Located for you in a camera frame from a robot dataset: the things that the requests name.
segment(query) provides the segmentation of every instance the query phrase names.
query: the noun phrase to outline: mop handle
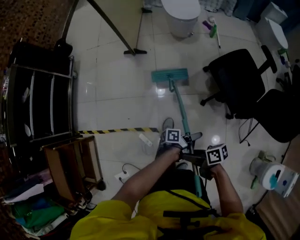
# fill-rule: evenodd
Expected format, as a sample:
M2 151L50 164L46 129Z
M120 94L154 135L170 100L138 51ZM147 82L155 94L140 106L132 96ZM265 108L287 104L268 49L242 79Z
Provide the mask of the mop handle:
M169 79L169 89L170 92L174 92L176 93L176 97L178 99L178 103L179 103L179 109L180 109L180 113L182 116L182 125L184 128L184 132L185 135L191 135L189 127L188 127L188 118L187 118L187 114L186 111L184 109L184 105L181 99L181 96L179 94L178 88L174 82L174 80L172 80L171 78ZM193 149L193 144L190 145L190 153L194 153L194 149ZM193 172L194 172L194 181L195 181L195 188L196 188L196 196L197 197L202 197L202 189L201 189L201 184L200 184L200 177L199 177L199 173L198 173L198 169L197 166L193 165Z
M180 113L181 113L181 116L182 116L182 125L183 125L185 135L190 135L191 132L190 132L189 127L188 127L188 118L187 118L186 110L184 109L183 102L182 102L180 93L178 91L178 88L177 88L174 80L172 80L172 79L169 79L169 88L170 88L170 92L175 91L175 93L176 93L176 97L177 97L178 103L179 103Z

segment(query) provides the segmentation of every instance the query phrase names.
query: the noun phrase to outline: yellow and black caution tape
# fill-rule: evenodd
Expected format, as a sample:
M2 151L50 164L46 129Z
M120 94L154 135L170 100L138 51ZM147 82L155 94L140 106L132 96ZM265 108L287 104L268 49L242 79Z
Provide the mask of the yellow and black caution tape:
M93 130L93 131L77 131L80 134L106 134L106 133L117 133L117 132L153 132L159 133L159 130L155 127L135 127L135 128L121 128L121 129L111 129L111 130Z

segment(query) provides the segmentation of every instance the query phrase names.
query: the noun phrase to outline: shoe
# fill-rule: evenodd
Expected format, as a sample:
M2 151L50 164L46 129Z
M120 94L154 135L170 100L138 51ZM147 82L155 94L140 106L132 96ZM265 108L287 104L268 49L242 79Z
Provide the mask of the shoe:
M188 168L188 164L187 163L179 163L176 166L176 169L182 169L182 170L186 170Z
M172 118L164 120L162 130L165 131L167 128L174 128L174 120Z

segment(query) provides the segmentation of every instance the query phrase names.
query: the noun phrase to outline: flat mop head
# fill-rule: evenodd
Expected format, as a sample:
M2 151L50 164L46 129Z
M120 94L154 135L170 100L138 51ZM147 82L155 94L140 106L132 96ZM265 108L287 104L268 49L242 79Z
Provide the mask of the flat mop head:
M151 73L151 77L153 83L166 82L169 81L170 79L173 81L188 80L188 69L179 68L179 69L153 71Z

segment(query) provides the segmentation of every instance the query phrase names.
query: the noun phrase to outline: green cloth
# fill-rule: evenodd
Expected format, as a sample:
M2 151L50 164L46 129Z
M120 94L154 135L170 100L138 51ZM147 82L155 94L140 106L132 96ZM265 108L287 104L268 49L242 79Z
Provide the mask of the green cloth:
M11 207L12 214L16 220L26 228L39 230L46 224L54 221L65 210L49 199L28 199L18 202Z
M63 207L54 206L45 209L34 210L24 217L26 228L41 229L46 224L57 219L65 212Z

